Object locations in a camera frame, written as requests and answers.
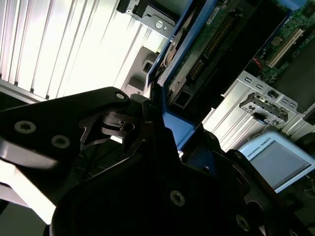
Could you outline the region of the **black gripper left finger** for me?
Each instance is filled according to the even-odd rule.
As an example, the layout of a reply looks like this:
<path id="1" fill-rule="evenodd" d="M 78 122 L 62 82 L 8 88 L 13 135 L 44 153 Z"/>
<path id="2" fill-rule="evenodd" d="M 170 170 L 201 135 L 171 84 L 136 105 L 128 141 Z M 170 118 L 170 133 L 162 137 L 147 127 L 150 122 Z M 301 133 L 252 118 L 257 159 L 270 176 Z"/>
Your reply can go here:
<path id="1" fill-rule="evenodd" d="M 79 153 L 121 137 L 127 157 L 140 156 L 129 175 L 102 172 L 77 186 L 68 179 Z M 114 87 L 7 109 L 0 114 L 1 182 L 33 209 L 154 208 L 189 205 L 161 94 L 127 96 Z"/>

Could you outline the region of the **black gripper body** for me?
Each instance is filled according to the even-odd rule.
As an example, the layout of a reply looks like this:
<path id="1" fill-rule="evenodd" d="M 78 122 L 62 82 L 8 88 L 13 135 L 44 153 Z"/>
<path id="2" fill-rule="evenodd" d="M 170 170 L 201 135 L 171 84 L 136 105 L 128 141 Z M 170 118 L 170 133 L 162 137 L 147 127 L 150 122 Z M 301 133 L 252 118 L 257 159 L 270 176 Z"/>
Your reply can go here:
<path id="1" fill-rule="evenodd" d="M 135 155 L 67 192 L 52 236 L 256 236 L 245 203 L 208 172 L 177 163 L 169 176 Z"/>

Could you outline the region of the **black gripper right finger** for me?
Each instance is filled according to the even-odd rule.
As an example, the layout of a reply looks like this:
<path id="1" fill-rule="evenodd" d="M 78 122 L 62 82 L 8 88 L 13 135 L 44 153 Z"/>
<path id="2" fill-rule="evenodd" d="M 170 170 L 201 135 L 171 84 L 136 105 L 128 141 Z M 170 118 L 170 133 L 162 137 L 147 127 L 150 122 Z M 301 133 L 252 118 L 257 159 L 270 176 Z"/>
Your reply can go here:
<path id="1" fill-rule="evenodd" d="M 200 129 L 218 176 L 222 212 L 227 218 L 219 223 L 223 236 L 311 235 L 243 154 L 222 151 L 217 137 Z"/>

